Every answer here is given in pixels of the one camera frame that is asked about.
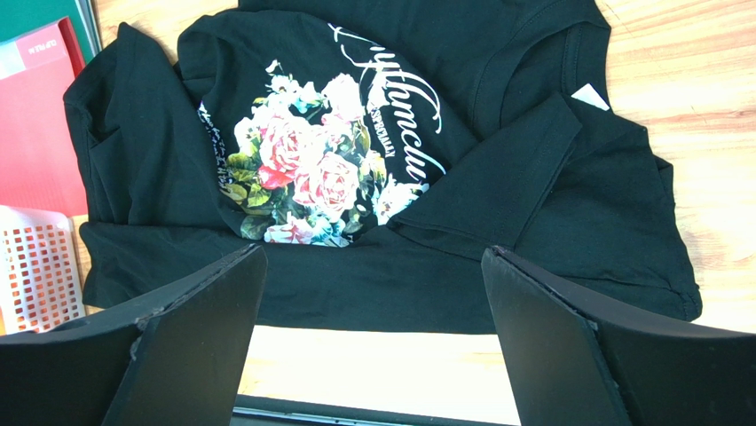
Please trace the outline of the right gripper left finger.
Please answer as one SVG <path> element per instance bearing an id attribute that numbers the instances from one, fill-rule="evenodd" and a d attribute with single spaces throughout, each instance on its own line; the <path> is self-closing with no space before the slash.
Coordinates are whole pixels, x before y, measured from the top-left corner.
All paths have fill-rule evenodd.
<path id="1" fill-rule="evenodd" d="M 266 271 L 250 245 L 52 331 L 4 336 L 2 424 L 229 424 Z"/>

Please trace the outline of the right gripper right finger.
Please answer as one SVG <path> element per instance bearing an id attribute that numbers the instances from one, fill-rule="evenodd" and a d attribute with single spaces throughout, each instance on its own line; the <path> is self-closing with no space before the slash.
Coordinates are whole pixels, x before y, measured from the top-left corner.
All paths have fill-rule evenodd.
<path id="1" fill-rule="evenodd" d="M 522 424 L 754 424 L 753 334 L 645 311 L 504 248 L 482 270 Z"/>

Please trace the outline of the black floral t shirt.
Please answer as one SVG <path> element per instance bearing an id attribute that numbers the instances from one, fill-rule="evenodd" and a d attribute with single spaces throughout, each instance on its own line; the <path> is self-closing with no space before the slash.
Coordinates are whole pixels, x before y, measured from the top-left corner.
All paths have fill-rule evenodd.
<path id="1" fill-rule="evenodd" d="M 490 334 L 481 260 L 678 320 L 673 168 L 614 114 L 593 1 L 242 1 L 177 61 L 122 24 L 63 101 L 107 309 L 249 242 L 278 327 Z"/>

